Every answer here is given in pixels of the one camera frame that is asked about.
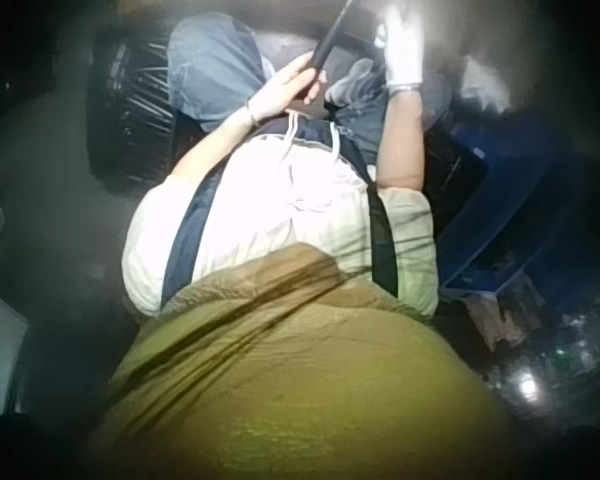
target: white glove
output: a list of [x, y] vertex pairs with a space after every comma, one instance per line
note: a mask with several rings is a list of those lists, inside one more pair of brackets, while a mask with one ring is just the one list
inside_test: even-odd
[[420, 14], [412, 8], [403, 19], [398, 7], [390, 5], [384, 12], [384, 23], [378, 29], [379, 39], [382, 36], [385, 37], [384, 58], [389, 91], [422, 84], [424, 32]]

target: black handle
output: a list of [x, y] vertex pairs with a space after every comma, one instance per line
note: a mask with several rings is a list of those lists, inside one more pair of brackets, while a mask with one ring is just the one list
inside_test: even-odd
[[342, 10], [340, 11], [340, 15], [338, 15], [338, 18], [336, 18], [336, 21], [333, 22], [333, 25], [331, 25], [331, 28], [329, 28], [327, 34], [323, 37], [322, 40], [320, 40], [320, 42], [316, 46], [316, 49], [313, 52], [313, 56], [311, 57], [311, 60], [309, 60], [309, 63], [305, 68], [305, 70], [309, 68], [315, 68], [316, 77], [313, 79], [313, 81], [309, 84], [307, 88], [305, 88], [298, 94], [296, 98], [304, 99], [309, 94], [311, 86], [317, 80], [318, 75], [320, 75], [322, 67], [324, 67], [324, 64], [326, 63], [329, 54], [333, 50], [333, 47], [335, 47], [336, 45], [336, 40], [338, 39], [338, 36], [340, 35], [340, 33], [342, 33], [342, 30], [344, 29], [347, 14], [351, 12], [351, 7], [356, 3], [356, 1], [357, 0], [347, 0], [344, 7], [342, 7]]

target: white shirt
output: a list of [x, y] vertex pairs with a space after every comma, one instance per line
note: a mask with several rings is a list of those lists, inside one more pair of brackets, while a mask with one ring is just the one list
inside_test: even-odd
[[[336, 144], [334, 137], [329, 151], [287, 134], [258, 136], [241, 146], [218, 186], [191, 281], [295, 242], [332, 256], [343, 272], [369, 268], [367, 186]], [[168, 177], [145, 196], [131, 222], [122, 270], [130, 299], [146, 315], [160, 311], [171, 246], [196, 188]], [[382, 190], [380, 197], [396, 246], [398, 299], [430, 317], [438, 278], [429, 203], [422, 193], [402, 188]]]

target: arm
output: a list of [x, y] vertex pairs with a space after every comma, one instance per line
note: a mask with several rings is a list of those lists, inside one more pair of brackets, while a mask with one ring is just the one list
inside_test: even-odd
[[421, 191], [424, 186], [422, 84], [424, 35], [415, 11], [405, 21], [397, 7], [385, 13], [387, 88], [390, 94], [378, 151], [377, 184]]
[[424, 187], [422, 100], [416, 92], [396, 94], [387, 107], [384, 133], [378, 152], [379, 188]]
[[[302, 55], [280, 70], [247, 103], [227, 118], [214, 132], [193, 147], [178, 162], [172, 175], [197, 185], [249, 132], [267, 118], [283, 112], [296, 95], [315, 79], [314, 69], [304, 70], [313, 52]], [[313, 101], [326, 83], [324, 74], [310, 89], [305, 104]]]

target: khaki cloth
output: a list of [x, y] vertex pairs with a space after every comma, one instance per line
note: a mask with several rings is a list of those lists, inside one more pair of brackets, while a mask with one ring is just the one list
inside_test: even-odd
[[499, 404], [403, 309], [302, 244], [216, 272], [143, 327], [94, 451], [141, 478], [494, 478]]

